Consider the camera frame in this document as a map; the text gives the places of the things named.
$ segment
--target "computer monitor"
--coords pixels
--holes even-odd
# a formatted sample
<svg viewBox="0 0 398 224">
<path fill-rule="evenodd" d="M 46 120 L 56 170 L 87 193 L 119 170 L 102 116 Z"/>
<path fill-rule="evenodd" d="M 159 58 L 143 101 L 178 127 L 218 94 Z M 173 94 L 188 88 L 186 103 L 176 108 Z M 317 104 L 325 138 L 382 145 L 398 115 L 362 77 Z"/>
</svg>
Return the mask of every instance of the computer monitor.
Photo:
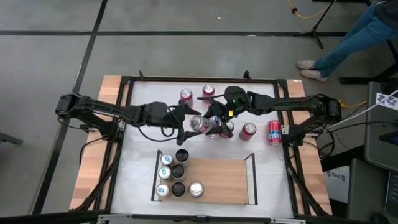
<svg viewBox="0 0 398 224">
<path fill-rule="evenodd" d="M 383 134 L 379 137 L 379 139 L 398 146 L 398 131 Z"/>
</svg>

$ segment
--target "wooden tray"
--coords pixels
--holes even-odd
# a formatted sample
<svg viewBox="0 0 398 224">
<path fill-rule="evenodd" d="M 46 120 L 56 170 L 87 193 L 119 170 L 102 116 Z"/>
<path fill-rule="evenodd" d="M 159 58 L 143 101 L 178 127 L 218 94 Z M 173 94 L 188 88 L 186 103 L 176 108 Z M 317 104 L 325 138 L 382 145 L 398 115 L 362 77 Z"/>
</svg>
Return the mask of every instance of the wooden tray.
<svg viewBox="0 0 398 224">
<path fill-rule="evenodd" d="M 161 183 L 169 186 L 171 194 L 171 196 L 163 198 L 163 201 L 249 203 L 246 161 L 244 159 L 190 158 L 190 164 L 185 171 L 187 178 L 182 182 L 185 185 L 185 194 L 181 197 L 171 194 L 171 187 L 177 181 L 161 180 Z M 203 184 L 203 195 L 198 198 L 192 197 L 188 191 L 189 185 L 193 181 Z"/>
</svg>

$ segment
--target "white paper sheet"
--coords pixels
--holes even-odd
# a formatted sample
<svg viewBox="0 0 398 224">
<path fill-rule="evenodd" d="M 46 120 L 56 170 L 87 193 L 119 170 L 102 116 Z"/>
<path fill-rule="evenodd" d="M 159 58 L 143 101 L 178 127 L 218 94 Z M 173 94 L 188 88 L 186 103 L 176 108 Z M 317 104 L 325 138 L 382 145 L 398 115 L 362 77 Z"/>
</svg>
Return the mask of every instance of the white paper sheet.
<svg viewBox="0 0 398 224">
<path fill-rule="evenodd" d="M 153 101 L 162 101 L 176 105 L 180 92 L 189 88 L 193 92 L 193 109 L 204 114 L 208 105 L 197 100 L 207 83 L 191 82 L 134 82 L 131 104 L 141 105 Z M 224 93 L 227 86 L 238 85 L 246 91 L 274 96 L 271 84 L 212 83 L 216 95 Z M 223 97 L 218 101 L 225 103 Z M 184 128 L 191 130 L 187 116 Z M 121 161 L 116 180 L 112 213 L 151 214 L 151 215 L 208 215 L 222 217 L 280 217 L 292 218 L 287 174 L 284 165 L 282 146 L 271 146 L 267 142 L 267 123 L 278 119 L 277 113 L 254 116 L 247 112 L 233 119 L 234 136 L 231 139 L 210 139 L 205 135 L 188 139 L 182 146 L 175 141 L 157 143 L 147 140 L 137 128 L 127 126 L 123 142 Z M 257 133 L 250 141 L 239 138 L 244 123 L 257 124 Z M 160 128 L 142 127 L 142 131 L 151 138 L 164 139 Z M 236 205 L 226 203 L 193 202 L 153 202 L 150 200 L 154 178 L 157 150 L 174 155 L 184 148 L 190 157 L 209 159 L 244 159 L 250 153 L 256 157 L 256 178 L 258 205 Z"/>
</svg>

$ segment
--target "red soda can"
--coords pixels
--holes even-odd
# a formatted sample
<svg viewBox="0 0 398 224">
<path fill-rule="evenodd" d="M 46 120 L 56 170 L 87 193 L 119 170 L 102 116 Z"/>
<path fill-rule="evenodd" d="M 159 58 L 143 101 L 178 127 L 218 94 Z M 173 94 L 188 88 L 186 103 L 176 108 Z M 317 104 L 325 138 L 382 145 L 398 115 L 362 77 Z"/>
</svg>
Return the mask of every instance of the red soda can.
<svg viewBox="0 0 398 224">
<path fill-rule="evenodd" d="M 250 140 L 254 134 L 256 133 L 257 128 L 256 125 L 253 123 L 246 123 L 244 124 L 241 132 L 239 133 L 239 137 L 243 140 L 243 141 L 248 141 Z"/>
<path fill-rule="evenodd" d="M 214 86 L 207 84 L 207 85 L 205 85 L 203 87 L 203 95 L 202 95 L 202 97 L 214 96 L 215 91 L 216 91 L 216 89 L 214 88 Z"/>
<path fill-rule="evenodd" d="M 232 121 L 227 121 L 227 122 L 225 122 L 225 123 L 226 123 L 227 127 L 229 128 L 229 130 L 231 130 L 231 132 L 233 132 L 234 129 L 235 129 L 235 124 L 232 123 Z M 226 136 L 224 133 L 221 133 L 220 136 L 221 136 L 222 138 L 229 138 L 229 137 Z"/>
<path fill-rule="evenodd" d="M 282 126 L 279 121 L 268 122 L 268 141 L 273 146 L 282 143 Z"/>
<path fill-rule="evenodd" d="M 189 107 L 192 107 L 193 104 L 193 95 L 190 89 L 183 89 L 180 93 L 180 98 L 187 104 Z"/>
</svg>

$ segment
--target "jeans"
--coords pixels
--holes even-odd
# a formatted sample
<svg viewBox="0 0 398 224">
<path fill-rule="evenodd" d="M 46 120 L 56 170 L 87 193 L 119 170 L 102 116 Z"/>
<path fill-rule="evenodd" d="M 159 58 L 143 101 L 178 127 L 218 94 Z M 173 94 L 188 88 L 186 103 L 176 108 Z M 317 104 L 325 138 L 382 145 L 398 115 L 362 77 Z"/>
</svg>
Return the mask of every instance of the jeans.
<svg viewBox="0 0 398 224">
<path fill-rule="evenodd" d="M 349 54 L 364 50 L 389 39 L 398 38 L 398 30 L 385 25 L 374 14 L 375 4 L 355 22 L 339 46 L 328 55 L 315 61 L 315 69 L 321 71 L 322 77 L 328 77 L 348 57 Z"/>
</svg>

